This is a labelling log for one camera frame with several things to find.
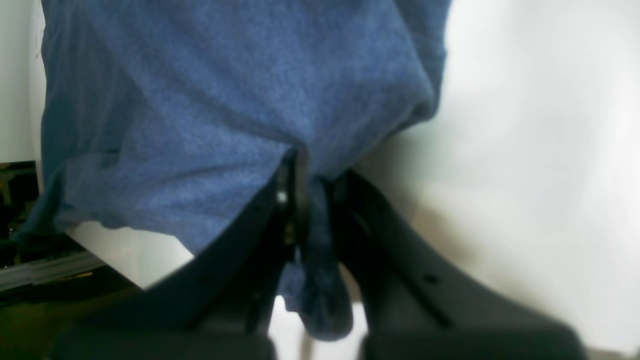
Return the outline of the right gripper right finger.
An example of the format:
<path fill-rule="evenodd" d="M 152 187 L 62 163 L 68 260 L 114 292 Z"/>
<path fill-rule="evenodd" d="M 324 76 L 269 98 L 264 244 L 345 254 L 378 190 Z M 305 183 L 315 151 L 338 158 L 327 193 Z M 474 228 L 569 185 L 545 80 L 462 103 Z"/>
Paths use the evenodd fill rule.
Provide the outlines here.
<path fill-rule="evenodd" d="M 586 360 L 569 326 L 473 280 L 365 178 L 327 187 L 336 250 L 359 286 L 361 360 Z"/>

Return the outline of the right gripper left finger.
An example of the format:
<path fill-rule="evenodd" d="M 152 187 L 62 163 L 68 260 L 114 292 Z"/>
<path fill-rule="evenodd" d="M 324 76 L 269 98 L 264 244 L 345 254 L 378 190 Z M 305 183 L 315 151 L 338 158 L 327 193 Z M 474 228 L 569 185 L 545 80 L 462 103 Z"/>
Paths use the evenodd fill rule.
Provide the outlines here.
<path fill-rule="evenodd" d="M 308 230 L 306 154 L 290 150 L 233 223 L 150 289 L 75 322 L 52 360 L 274 360 L 268 337 L 287 262 Z"/>

